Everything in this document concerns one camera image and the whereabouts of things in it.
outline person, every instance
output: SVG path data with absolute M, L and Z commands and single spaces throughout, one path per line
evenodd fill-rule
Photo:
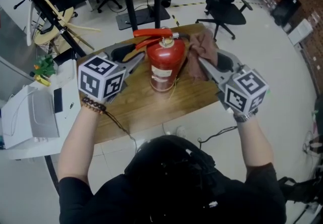
M 193 143 L 165 135 L 140 146 L 125 173 L 93 195 L 87 175 L 99 114 L 93 101 L 84 105 L 59 158 L 61 224 L 285 223 L 273 150 L 253 113 L 234 116 L 247 168 L 245 183 L 225 177 Z

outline brown cloth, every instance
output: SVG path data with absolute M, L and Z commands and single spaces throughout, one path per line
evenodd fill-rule
M 208 80 L 202 70 L 198 57 L 207 59 L 212 65 L 218 65 L 218 48 L 216 47 L 212 32 L 209 29 L 191 35 L 190 46 L 187 53 L 188 72 L 194 79 Z

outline white cable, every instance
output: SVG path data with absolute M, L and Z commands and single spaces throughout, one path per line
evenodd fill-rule
M 32 94 L 32 93 L 34 93 L 34 92 L 36 92 L 36 91 L 38 91 L 38 89 L 35 89 L 35 90 L 33 90 L 33 91 L 31 91 L 31 92 L 29 92 L 22 100 L 21 100 L 21 102 L 19 103 L 19 105 L 18 105 L 18 107 L 17 107 L 17 109 L 16 109 L 16 111 L 14 112 L 14 114 L 13 114 L 13 116 L 12 116 L 12 118 L 11 118 L 11 124 L 10 124 L 10 126 L 11 126 L 11 131 L 10 131 L 10 133 L 11 134 L 7 134 L 7 133 L 4 133 L 5 135 L 8 135 L 8 136 L 10 136 L 10 137 L 12 137 L 14 134 L 15 134 L 15 131 L 16 131 L 16 125 L 17 125 L 17 115 L 18 115 L 18 110 L 19 110 L 19 108 L 20 108 L 20 106 L 21 106 L 21 104 L 22 104 L 22 102 L 25 100 L 25 98 L 26 97 L 28 97 L 30 94 Z M 13 130 L 13 121 L 14 121 L 14 117 L 16 116 L 16 119 L 15 119 L 15 126 L 14 126 L 14 130 Z

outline wrist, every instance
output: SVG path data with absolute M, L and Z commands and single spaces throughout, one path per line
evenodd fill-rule
M 233 117 L 237 123 L 244 123 L 244 122 L 249 121 L 251 118 L 253 118 L 257 112 L 258 112 L 257 108 L 254 111 L 251 111 L 247 114 L 235 111 L 233 114 Z

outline white box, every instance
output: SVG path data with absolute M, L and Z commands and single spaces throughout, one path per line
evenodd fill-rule
M 308 20 L 303 19 L 301 23 L 288 35 L 289 40 L 293 45 L 301 42 L 304 38 L 306 38 L 311 32 L 313 28 Z
M 234 77 L 226 84 L 225 103 L 243 114 L 254 111 L 269 89 L 268 84 L 255 71 Z
M 105 100 L 121 90 L 125 73 L 117 64 L 96 55 L 79 66 L 79 90 L 91 98 Z
M 3 138 L 6 149 L 35 138 L 57 138 L 55 114 L 51 95 L 45 90 L 25 86 L 1 109 Z

